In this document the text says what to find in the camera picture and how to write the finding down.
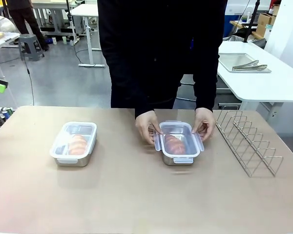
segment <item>black pants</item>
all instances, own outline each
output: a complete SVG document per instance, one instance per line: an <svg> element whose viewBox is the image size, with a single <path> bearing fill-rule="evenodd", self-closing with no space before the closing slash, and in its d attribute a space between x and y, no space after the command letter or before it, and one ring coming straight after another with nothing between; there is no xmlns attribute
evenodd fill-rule
<svg viewBox="0 0 293 234"><path fill-rule="evenodd" d="M25 24L26 20L33 33L36 35L41 47L45 48L47 46L39 29L33 9L28 7L25 9L10 10L9 13L21 34L29 34Z"/></svg>

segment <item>gray stool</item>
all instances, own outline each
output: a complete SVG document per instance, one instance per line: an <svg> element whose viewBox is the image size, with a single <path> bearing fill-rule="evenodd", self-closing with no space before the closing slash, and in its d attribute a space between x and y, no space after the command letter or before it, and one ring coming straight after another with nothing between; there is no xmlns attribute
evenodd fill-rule
<svg viewBox="0 0 293 234"><path fill-rule="evenodd" d="M33 61L38 61L40 55L44 57L43 50L40 46L40 43L36 35L30 35L30 34L20 35L19 50L20 50L20 55L22 60L24 60L24 57L29 57Z"/></svg>

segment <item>clear plastic lid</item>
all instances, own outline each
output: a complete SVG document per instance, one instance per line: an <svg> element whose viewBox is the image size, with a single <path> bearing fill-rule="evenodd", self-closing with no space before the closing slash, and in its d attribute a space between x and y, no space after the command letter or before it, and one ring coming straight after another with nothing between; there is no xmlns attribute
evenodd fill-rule
<svg viewBox="0 0 293 234"><path fill-rule="evenodd" d="M50 154L54 158L84 158L96 137L97 125L90 122L68 122L56 137Z"/></svg>
<svg viewBox="0 0 293 234"><path fill-rule="evenodd" d="M181 121L160 123L164 134L154 132L155 149L163 150L168 157L197 157L204 146L199 134L192 134L192 127Z"/></svg>

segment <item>metal rack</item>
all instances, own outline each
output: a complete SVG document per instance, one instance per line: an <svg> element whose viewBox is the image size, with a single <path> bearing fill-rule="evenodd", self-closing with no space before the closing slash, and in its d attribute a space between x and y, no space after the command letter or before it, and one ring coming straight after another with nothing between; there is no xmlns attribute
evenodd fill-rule
<svg viewBox="0 0 293 234"><path fill-rule="evenodd" d="M265 140L262 133L258 133L257 127L248 121L242 111L224 109L216 126L248 176L254 176L255 172L262 176L263 172L267 173L267 169L275 176L283 157L275 156L276 149L270 147L270 141Z"/></svg>

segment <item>food container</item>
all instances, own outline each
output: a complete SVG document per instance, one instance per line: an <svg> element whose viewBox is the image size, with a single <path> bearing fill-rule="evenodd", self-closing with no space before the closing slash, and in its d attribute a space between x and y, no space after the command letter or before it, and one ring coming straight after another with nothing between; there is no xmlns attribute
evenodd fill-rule
<svg viewBox="0 0 293 234"><path fill-rule="evenodd" d="M56 137L50 154L59 166L84 167L90 160L96 136L95 123L68 122Z"/></svg>
<svg viewBox="0 0 293 234"><path fill-rule="evenodd" d="M154 131L154 143L157 151L163 151L166 165L191 165L204 151L200 135L191 133L190 124L168 120L160 123L160 127L163 134Z"/></svg>

